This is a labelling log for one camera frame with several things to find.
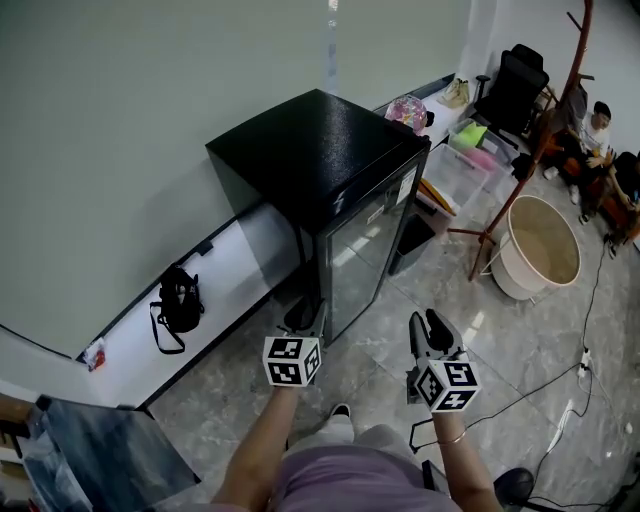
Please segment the black mini fridge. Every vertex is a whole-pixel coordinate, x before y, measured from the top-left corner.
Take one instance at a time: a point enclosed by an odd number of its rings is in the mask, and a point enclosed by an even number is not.
[[[214,165],[224,162],[293,227],[306,292],[284,318],[292,333],[329,345],[375,300],[429,148],[428,137],[319,90],[207,144]],[[323,332],[309,331],[320,312]]]

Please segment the power strip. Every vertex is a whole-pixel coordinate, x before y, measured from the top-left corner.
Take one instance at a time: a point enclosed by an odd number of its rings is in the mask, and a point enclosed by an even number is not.
[[[587,374],[587,369],[589,368],[589,364],[591,364],[591,351],[585,347],[584,352],[582,353],[582,360],[580,361],[580,366],[578,367],[578,377],[583,378]]]

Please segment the gray wall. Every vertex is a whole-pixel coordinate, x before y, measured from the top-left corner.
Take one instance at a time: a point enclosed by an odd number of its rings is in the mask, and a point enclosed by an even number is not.
[[[204,144],[323,85],[326,19],[298,0],[2,0],[0,323],[76,356],[227,221]]]

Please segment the hand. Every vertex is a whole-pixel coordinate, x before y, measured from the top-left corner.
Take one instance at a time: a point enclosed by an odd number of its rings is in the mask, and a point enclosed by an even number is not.
[[[587,166],[589,169],[593,169],[594,167],[598,167],[604,163],[604,158],[598,156],[592,156],[591,158],[587,158]]]
[[[629,210],[631,210],[631,211],[632,211],[632,210],[635,210],[635,209],[636,209],[636,207],[635,207],[635,205],[633,204],[633,202],[631,201],[631,198],[630,198],[627,194],[624,194],[624,196],[623,196],[623,197],[624,197],[624,204],[627,206],[627,208],[628,208]]]

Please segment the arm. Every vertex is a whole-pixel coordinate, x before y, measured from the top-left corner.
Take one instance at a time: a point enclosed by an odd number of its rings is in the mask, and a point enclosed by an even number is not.
[[[298,405],[295,388],[274,388],[269,403],[231,457],[224,483],[212,503],[266,508]]]
[[[611,178],[611,183],[613,184],[613,188],[615,188],[616,193],[618,194],[618,197],[620,197],[620,200],[625,205],[631,206],[631,199],[629,199],[629,196],[625,194],[623,190],[620,188],[620,184],[618,183],[618,179],[616,178],[617,172],[618,170],[616,169],[615,165],[612,165],[611,167],[609,167],[609,178]]]
[[[433,415],[433,425],[442,453],[444,470],[453,501],[464,512],[501,512],[493,490],[493,482],[487,468],[467,437],[454,444],[446,444],[457,439],[464,431],[460,413],[439,413]]]

